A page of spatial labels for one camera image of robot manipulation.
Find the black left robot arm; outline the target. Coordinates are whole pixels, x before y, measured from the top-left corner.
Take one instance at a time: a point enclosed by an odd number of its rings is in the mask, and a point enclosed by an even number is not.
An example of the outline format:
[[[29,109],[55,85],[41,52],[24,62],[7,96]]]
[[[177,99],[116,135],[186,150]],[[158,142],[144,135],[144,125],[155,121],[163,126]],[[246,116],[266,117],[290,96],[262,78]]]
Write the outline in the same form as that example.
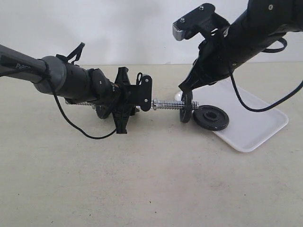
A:
[[[82,68],[75,62],[84,46],[81,43],[68,56],[57,54],[36,59],[1,45],[0,75],[29,81],[39,92],[53,95],[56,102],[62,97],[70,105],[93,105],[100,119],[113,116],[115,133],[126,134],[129,117],[137,111],[130,99],[128,68],[118,68],[114,82],[99,68]]]

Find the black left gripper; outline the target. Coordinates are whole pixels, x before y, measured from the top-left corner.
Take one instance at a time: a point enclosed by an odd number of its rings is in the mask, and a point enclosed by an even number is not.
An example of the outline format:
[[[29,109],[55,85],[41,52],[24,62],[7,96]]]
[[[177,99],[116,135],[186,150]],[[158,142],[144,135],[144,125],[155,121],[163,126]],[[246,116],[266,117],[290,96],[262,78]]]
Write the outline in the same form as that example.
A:
[[[116,133],[127,134],[126,126],[131,111],[137,111],[137,86],[131,85],[127,67],[118,68],[114,85],[113,92],[115,98],[113,101],[112,115],[116,126]]]

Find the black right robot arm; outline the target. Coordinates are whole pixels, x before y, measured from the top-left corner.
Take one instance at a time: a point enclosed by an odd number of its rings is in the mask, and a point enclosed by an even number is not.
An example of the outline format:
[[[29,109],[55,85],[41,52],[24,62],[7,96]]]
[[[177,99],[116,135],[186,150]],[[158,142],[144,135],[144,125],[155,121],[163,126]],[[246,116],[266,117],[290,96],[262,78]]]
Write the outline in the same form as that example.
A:
[[[301,0],[250,0],[247,8],[233,22],[204,3],[173,23],[176,40],[188,40],[201,34],[198,57],[179,88],[190,92],[226,79],[241,65],[289,32],[303,30]]]

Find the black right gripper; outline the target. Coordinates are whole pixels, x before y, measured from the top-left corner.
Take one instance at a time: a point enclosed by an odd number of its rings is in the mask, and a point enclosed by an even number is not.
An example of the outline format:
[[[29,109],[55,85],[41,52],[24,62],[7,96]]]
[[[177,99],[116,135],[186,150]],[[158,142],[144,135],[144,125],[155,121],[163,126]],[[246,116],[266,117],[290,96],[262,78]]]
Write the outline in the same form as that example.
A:
[[[192,90],[224,80],[233,72],[232,62],[232,50],[223,35],[204,40],[198,46],[198,57],[191,71],[178,87],[187,95]]]

